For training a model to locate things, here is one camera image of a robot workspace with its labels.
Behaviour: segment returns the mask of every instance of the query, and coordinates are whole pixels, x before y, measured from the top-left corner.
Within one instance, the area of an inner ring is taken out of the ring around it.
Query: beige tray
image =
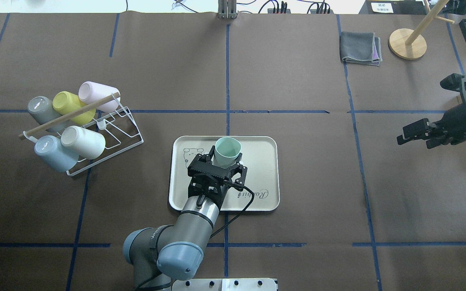
[[[188,199],[187,168],[198,153],[207,153],[222,136],[181,136],[172,149],[168,201],[176,210],[183,209]],[[248,168],[246,186],[255,193],[247,211],[271,211],[280,204],[280,181],[276,142],[267,136],[232,136],[242,144],[242,162]],[[240,211],[251,199],[247,191],[231,188],[221,210]]]

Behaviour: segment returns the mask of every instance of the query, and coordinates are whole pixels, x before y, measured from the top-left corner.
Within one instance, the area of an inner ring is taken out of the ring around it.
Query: folded towel
[[[375,33],[341,32],[339,52],[346,63],[381,65],[381,39]]]

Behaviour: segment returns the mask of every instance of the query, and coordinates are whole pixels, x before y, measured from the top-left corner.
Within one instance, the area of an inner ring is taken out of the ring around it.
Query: yellow cup
[[[80,101],[78,96],[73,93],[62,91],[53,98],[53,108],[55,111],[59,112],[62,115],[73,112],[77,109],[84,107],[86,104]],[[95,116],[96,108],[91,109],[79,116],[73,117],[72,122],[78,125],[85,125],[93,120]]]

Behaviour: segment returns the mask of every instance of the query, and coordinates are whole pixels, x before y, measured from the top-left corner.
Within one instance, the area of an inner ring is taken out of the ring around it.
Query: bear drawing
[[[202,154],[204,152],[204,149],[183,149],[184,151],[184,163],[186,164],[186,167],[188,168],[188,165],[192,162],[192,160],[195,158],[197,154]]]

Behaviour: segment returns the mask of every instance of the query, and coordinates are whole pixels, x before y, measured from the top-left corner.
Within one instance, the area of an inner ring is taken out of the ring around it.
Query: light blue cup
[[[62,146],[61,140],[51,135],[40,138],[34,147],[35,153],[48,166],[58,172],[65,172],[76,164],[78,154]]]

